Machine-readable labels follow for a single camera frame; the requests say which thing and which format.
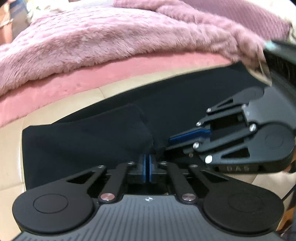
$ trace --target pink velvet cushion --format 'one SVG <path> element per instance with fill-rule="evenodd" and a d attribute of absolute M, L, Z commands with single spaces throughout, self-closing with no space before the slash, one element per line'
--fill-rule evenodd
<path fill-rule="evenodd" d="M 203 12 L 229 18 L 265 40 L 286 39 L 291 24 L 260 6 L 244 0 L 183 0 Z"/>

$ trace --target circular cap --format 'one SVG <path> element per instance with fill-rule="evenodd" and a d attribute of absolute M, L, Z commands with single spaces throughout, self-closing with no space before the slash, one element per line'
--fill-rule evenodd
<path fill-rule="evenodd" d="M 284 142 L 284 137 L 281 134 L 269 134 L 265 138 L 265 145 L 271 149 L 279 148 Z"/>
<path fill-rule="evenodd" d="M 54 188 L 49 185 L 28 190 L 12 206 L 15 221 L 22 230 L 46 235 L 79 227 L 93 210 L 94 203 L 85 190 L 66 182 L 57 183 Z"/>
<path fill-rule="evenodd" d="M 115 198 L 115 195 L 112 193 L 103 193 L 100 198 L 104 201 L 112 201 Z"/>
<path fill-rule="evenodd" d="M 196 196 L 192 193 L 185 193 L 182 195 L 182 199 L 184 201 L 194 201 L 196 199 Z"/>
<path fill-rule="evenodd" d="M 284 211 L 271 191 L 241 182 L 215 184 L 203 208 L 214 224 L 236 234 L 261 235 L 275 230 Z"/>
<path fill-rule="evenodd" d="M 59 194 L 46 194 L 34 201 L 34 208 L 41 213 L 58 213 L 68 205 L 68 199 Z"/>

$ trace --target black cable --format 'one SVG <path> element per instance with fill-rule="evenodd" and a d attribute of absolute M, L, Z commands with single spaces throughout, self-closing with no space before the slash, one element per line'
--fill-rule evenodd
<path fill-rule="evenodd" d="M 296 240 L 296 211 L 294 212 L 293 224 L 290 229 L 291 230 L 288 235 L 288 241 L 295 241 Z"/>
<path fill-rule="evenodd" d="M 296 184 L 291 188 L 291 190 L 282 198 L 282 201 L 285 201 L 290 195 L 291 193 L 294 191 L 294 189 L 296 188 Z"/>

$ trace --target pink plush blanket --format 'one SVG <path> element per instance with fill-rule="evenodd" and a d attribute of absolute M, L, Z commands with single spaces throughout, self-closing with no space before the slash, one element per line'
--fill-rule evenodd
<path fill-rule="evenodd" d="M 183 0 L 195 9 L 229 18 L 266 40 L 286 40 L 291 23 L 245 0 Z"/>
<path fill-rule="evenodd" d="M 0 95 L 29 80 L 141 53 L 207 51 L 248 66 L 264 60 L 259 36 L 184 2 L 115 0 L 114 5 L 126 9 L 84 8 L 45 16 L 0 46 Z"/>

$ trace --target bed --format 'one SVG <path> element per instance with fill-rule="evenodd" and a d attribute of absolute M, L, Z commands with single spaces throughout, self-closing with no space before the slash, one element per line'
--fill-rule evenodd
<path fill-rule="evenodd" d="M 288 0 L 262 0 L 256 3 L 281 17 L 284 8 L 278 8 L 276 4 L 286 6 L 285 10 L 289 11 L 285 12 L 285 18 L 291 22 L 296 16 L 296 7 L 290 5 Z M 291 29 L 290 33 L 293 41 L 294 30 Z M 9 241 L 20 232 L 13 219 L 11 207 L 14 199 L 26 189 L 22 166 L 23 129 L 30 125 L 53 123 L 93 103 L 148 83 L 183 73 L 227 66 L 230 63 L 228 59 L 213 53 L 137 55 L 120 61 L 79 68 L 70 73 L 51 75 L 40 80 L 38 84 L 28 82 L 3 95 L 0 101 L 0 240 Z M 250 72 L 258 81 L 270 84 L 262 75 L 251 70 Z M 99 83 L 96 81 L 98 76 L 101 78 Z M 81 83 L 83 77 L 87 77 L 88 81 Z M 280 198 L 283 198 L 296 182 L 296 174 L 285 172 L 234 177 L 269 189 Z M 289 198 L 286 199 L 285 206 L 288 204 Z"/>

